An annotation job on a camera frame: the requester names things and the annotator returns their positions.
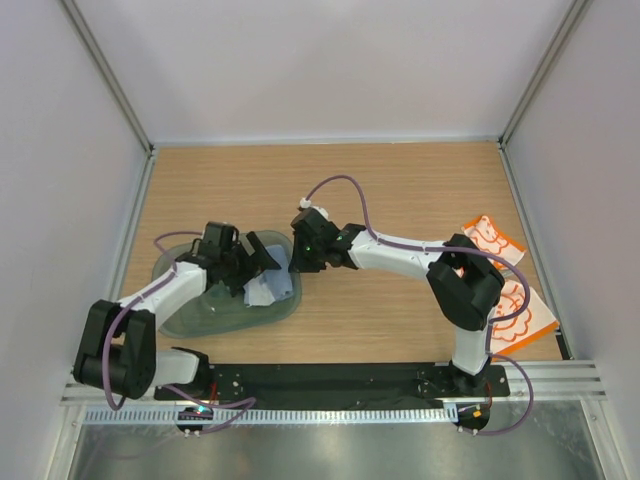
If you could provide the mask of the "blue bear towel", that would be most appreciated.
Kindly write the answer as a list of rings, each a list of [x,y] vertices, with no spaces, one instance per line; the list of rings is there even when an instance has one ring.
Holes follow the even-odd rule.
[[[285,249],[281,245],[271,245],[266,250],[280,269],[265,270],[244,286],[245,306],[268,307],[293,296],[294,286],[288,271]]]

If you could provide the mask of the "translucent blue plastic bin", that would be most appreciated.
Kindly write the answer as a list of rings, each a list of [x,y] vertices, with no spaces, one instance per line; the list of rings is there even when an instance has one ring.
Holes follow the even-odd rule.
[[[256,234],[265,247],[281,245],[286,251],[289,267],[293,252],[289,238],[273,230],[262,230]],[[170,338],[186,339],[219,335],[283,320],[296,311],[302,298],[300,275],[289,273],[294,293],[287,300],[268,307],[248,307],[244,305],[244,293],[231,296],[223,284],[218,284],[182,306],[164,322],[160,332]]]

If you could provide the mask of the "orange and white towel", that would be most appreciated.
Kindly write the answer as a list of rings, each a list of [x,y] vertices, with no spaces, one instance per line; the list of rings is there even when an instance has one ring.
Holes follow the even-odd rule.
[[[504,258],[514,266],[526,254],[526,248],[498,229],[488,215],[481,215],[470,221],[462,227],[462,231],[481,251]],[[492,264],[504,275],[511,275],[511,278],[505,280],[496,307],[496,315],[502,317],[517,311],[522,306],[525,292],[521,282],[508,268],[495,261]],[[492,327],[490,347],[493,353],[512,354],[553,333],[559,327],[559,322],[533,288],[530,288],[530,294],[527,309],[520,316],[497,322]]]

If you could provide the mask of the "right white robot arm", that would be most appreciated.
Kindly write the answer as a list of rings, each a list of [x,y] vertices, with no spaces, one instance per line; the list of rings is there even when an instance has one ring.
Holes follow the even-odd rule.
[[[294,249],[290,269],[317,273],[334,268],[376,269],[428,283],[443,316],[454,326],[449,363],[453,389],[480,394],[488,383],[489,320],[504,286],[502,276],[482,252],[461,234],[445,242],[409,242],[373,236],[363,225],[338,229],[306,220],[292,224]]]

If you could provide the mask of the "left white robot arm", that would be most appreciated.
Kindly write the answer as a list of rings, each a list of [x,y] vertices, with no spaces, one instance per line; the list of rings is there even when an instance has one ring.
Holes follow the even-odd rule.
[[[231,295],[280,264],[255,232],[244,239],[232,225],[210,223],[188,251],[170,258],[168,269],[149,285],[118,301],[98,300],[89,309],[73,366],[74,379],[103,391],[120,409],[151,388],[177,388],[191,400],[212,386],[207,356],[183,348],[160,351],[156,333],[181,307],[222,284]]]

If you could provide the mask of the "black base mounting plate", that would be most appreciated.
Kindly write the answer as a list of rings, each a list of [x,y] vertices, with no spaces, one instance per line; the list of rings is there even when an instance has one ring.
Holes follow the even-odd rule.
[[[261,410],[402,410],[435,408],[439,399],[510,395],[502,366],[491,365],[482,384],[464,380],[447,364],[217,364],[201,371],[188,395],[222,404],[248,397]]]

